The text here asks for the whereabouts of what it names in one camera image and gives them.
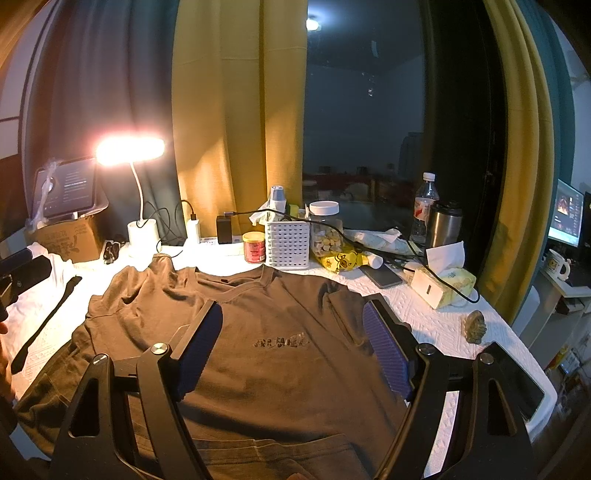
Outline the small stone figurine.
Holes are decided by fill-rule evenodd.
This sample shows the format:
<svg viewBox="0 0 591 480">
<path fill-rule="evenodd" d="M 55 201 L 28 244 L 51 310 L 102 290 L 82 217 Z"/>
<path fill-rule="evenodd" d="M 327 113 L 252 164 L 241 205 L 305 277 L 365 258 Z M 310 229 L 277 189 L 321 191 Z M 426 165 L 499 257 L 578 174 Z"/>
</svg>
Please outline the small stone figurine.
<svg viewBox="0 0 591 480">
<path fill-rule="evenodd" d="M 463 320 L 463 335 L 468 343 L 479 345 L 487 332 L 484 314 L 474 310 Z"/>
</svg>

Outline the white desk lamp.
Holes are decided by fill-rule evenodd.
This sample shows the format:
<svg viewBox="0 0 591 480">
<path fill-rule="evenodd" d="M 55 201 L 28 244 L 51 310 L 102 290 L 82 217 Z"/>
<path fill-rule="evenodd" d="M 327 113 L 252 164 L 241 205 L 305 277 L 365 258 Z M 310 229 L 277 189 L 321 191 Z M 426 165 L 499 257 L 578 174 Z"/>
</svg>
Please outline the white desk lamp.
<svg viewBox="0 0 591 480">
<path fill-rule="evenodd" d="M 103 168 L 125 166 L 131 173 L 137 206 L 126 228 L 130 248 L 137 254 L 154 252 L 160 239 L 156 221 L 144 214 L 145 196 L 137 166 L 159 159 L 164 152 L 164 140 L 153 133 L 112 133 L 102 137 L 95 148 L 96 160 Z"/>
</svg>

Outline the white box charger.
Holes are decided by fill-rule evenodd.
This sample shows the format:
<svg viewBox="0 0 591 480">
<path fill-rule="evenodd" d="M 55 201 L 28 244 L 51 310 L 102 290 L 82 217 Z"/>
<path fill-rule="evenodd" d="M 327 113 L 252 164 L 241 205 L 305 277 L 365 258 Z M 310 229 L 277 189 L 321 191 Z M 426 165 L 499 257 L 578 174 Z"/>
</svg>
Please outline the white box charger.
<svg viewBox="0 0 591 480">
<path fill-rule="evenodd" d="M 424 269 L 416 269 L 411 288 L 434 310 L 444 306 L 444 285 Z"/>
</svg>

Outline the white textured bedspread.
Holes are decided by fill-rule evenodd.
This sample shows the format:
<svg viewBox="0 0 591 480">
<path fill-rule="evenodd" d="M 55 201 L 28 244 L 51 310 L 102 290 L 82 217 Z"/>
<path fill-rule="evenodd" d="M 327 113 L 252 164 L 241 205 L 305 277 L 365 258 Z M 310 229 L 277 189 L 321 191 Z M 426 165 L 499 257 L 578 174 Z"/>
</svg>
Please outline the white textured bedspread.
<svg viewBox="0 0 591 480">
<path fill-rule="evenodd" d="M 74 275 L 67 281 L 62 297 L 43 323 L 31 335 L 25 336 L 24 332 L 20 330 L 16 336 L 1 336 L 1 370 L 12 377 L 11 381 L 4 385 L 3 390 L 15 403 L 15 414 L 18 402 L 45 364 L 69 341 L 73 331 L 84 321 L 91 297 L 102 295 L 112 278 L 122 269 L 133 267 L 140 271 L 144 270 L 157 255 L 169 257 L 176 269 L 193 268 L 216 277 L 232 276 L 261 266 L 270 267 L 263 264 L 249 265 L 243 257 L 240 244 L 220 245 L 216 243 L 201 243 L 181 252 L 165 248 L 159 254 L 137 254 L 132 249 L 125 248 L 112 265 L 106 265 L 101 261 L 73 263 Z M 322 267 L 310 267 L 301 274 L 287 270 L 275 270 L 295 275 L 328 278 L 360 294 L 365 303 L 367 297 L 374 293 L 374 288 L 367 283 L 365 275 L 359 270 L 342 274 L 329 272 Z M 462 308 L 448 305 L 434 310 L 409 284 L 390 288 L 380 295 L 385 298 L 387 305 L 398 319 L 410 325 L 418 342 L 431 343 L 447 356 L 470 360 L 475 359 L 488 345 L 496 342 L 527 371 L 533 380 L 539 385 L 546 384 L 547 379 L 540 365 L 487 301 L 479 300 L 475 305 L 466 304 Z M 463 320 L 474 310 L 480 310 L 484 314 L 487 325 L 486 335 L 479 345 L 468 343 L 463 335 Z M 401 394 L 391 391 L 404 400 L 406 415 L 410 404 Z M 433 459 L 440 460 L 443 467 L 455 423 L 458 400 L 459 395 L 456 392 L 450 392 L 446 396 L 444 416 L 424 471 L 425 478 L 432 477 L 431 462 Z M 51 454 L 44 453 L 49 472 L 53 451 Z"/>
</svg>

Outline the black tablet on table edge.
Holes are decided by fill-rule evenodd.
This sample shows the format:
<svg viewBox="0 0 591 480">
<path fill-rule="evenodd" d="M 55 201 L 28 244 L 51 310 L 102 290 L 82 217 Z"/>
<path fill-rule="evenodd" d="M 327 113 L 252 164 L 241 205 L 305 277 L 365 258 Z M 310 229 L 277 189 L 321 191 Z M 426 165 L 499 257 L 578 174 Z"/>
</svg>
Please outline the black tablet on table edge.
<svg viewBox="0 0 591 480">
<path fill-rule="evenodd" d="M 525 421 L 530 421 L 544 399 L 544 392 L 517 361 L 496 342 L 484 351 L 499 363 L 510 387 L 518 396 L 518 407 Z"/>
</svg>

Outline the dark brown t-shirt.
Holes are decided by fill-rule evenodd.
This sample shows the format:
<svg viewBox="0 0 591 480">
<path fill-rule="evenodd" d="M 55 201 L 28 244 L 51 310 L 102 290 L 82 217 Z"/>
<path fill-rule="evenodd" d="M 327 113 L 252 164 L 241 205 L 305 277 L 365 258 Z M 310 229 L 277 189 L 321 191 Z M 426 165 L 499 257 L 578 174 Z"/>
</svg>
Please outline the dark brown t-shirt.
<svg viewBox="0 0 591 480">
<path fill-rule="evenodd" d="M 157 255 L 144 270 L 122 269 L 18 402 L 24 431 L 51 454 L 95 355 L 135 357 L 170 340 L 207 301 L 221 307 L 221 334 L 179 409 L 211 476 L 373 477 L 406 405 L 363 330 L 363 297 L 266 266 L 216 277 Z"/>
</svg>

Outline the steel thermos cup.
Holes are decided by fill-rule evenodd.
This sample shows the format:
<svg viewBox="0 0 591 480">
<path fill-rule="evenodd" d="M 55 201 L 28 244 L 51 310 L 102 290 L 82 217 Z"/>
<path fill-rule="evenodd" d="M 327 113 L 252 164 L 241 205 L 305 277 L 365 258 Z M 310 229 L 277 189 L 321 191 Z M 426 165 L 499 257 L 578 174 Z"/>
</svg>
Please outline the steel thermos cup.
<svg viewBox="0 0 591 480">
<path fill-rule="evenodd" d="M 463 211 L 457 202 L 438 200 L 430 210 L 426 247 L 435 248 L 459 240 Z"/>
</svg>

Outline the white perforated plastic basket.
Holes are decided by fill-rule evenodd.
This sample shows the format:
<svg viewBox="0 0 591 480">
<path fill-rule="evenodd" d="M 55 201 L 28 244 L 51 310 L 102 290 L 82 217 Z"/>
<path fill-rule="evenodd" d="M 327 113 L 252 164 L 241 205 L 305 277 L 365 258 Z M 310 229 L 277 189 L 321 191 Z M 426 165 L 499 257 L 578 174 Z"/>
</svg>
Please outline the white perforated plastic basket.
<svg viewBox="0 0 591 480">
<path fill-rule="evenodd" d="M 310 226 L 304 221 L 276 221 L 264 226 L 266 265 L 280 270 L 308 269 Z"/>
</svg>

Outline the yellow curtain panel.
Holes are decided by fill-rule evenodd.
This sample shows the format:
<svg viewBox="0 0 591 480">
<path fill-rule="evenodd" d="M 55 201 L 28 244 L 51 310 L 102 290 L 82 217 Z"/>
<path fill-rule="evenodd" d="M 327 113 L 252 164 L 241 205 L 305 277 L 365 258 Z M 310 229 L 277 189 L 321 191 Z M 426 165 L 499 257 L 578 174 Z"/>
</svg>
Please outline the yellow curtain panel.
<svg viewBox="0 0 591 480">
<path fill-rule="evenodd" d="M 171 106 L 180 195 L 212 236 L 226 211 L 254 210 L 270 188 L 303 202 L 304 1 L 182 1 Z"/>
</svg>

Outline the white mug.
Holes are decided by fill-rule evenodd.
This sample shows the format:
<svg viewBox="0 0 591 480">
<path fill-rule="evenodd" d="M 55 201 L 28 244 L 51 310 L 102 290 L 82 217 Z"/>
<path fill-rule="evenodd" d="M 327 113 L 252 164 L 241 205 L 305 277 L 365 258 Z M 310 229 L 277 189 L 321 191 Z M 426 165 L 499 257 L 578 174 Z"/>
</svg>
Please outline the white mug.
<svg viewBox="0 0 591 480">
<path fill-rule="evenodd" d="M 550 276 L 563 282 L 568 280 L 571 273 L 570 263 L 553 249 L 547 252 L 545 268 Z"/>
</svg>

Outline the yellow snack bag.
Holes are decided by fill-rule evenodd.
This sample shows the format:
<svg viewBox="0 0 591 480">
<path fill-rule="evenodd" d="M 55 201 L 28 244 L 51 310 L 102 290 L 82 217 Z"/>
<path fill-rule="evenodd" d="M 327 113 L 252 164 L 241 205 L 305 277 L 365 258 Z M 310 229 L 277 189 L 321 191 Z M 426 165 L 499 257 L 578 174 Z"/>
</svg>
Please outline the yellow snack bag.
<svg viewBox="0 0 591 480">
<path fill-rule="evenodd" d="M 318 257 L 317 260 L 326 270 L 337 274 L 370 264 L 370 257 L 355 249 L 346 249 L 340 252 L 329 251 L 325 253 L 325 256 Z"/>
</svg>

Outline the red tin can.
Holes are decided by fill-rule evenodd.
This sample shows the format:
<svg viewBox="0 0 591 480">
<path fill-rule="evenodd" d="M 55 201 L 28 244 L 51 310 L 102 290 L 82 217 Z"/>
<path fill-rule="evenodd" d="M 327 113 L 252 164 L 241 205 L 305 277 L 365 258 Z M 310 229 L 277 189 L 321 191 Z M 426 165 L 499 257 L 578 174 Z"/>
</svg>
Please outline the red tin can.
<svg viewBox="0 0 591 480">
<path fill-rule="evenodd" d="M 266 235 L 250 231 L 242 235 L 243 257 L 247 263 L 259 264 L 266 261 Z"/>
</svg>

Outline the black smartphone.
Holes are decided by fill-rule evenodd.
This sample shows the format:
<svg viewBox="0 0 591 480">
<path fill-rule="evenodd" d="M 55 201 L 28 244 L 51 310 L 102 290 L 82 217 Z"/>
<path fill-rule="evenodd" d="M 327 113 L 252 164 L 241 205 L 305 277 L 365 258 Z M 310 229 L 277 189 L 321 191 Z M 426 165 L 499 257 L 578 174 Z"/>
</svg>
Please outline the black smartphone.
<svg viewBox="0 0 591 480">
<path fill-rule="evenodd" d="M 378 269 L 365 265 L 361 267 L 361 271 L 380 289 L 391 288 L 404 282 L 403 278 L 386 264 Z"/>
</svg>

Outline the black key bundle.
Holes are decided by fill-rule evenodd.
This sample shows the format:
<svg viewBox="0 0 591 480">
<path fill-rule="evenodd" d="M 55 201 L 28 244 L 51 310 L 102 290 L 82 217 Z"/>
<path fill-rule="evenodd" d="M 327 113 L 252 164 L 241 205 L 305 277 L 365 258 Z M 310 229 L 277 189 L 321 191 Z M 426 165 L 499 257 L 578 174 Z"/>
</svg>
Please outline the black key bundle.
<svg viewBox="0 0 591 480">
<path fill-rule="evenodd" d="M 114 263 L 118 257 L 121 243 L 117 241 L 106 241 L 103 250 L 103 261 L 106 265 Z"/>
</svg>

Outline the brown cardboard box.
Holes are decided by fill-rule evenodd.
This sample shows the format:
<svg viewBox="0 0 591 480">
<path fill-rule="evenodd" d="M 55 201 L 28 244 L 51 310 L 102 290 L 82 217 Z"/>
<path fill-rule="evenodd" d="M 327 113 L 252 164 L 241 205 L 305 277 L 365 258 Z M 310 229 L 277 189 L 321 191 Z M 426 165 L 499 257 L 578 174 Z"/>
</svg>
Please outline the brown cardboard box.
<svg viewBox="0 0 591 480">
<path fill-rule="evenodd" d="M 73 263 L 100 258 L 105 235 L 102 214 L 47 225 L 35 232 L 25 232 L 29 244 L 36 242 L 49 253 Z"/>
</svg>

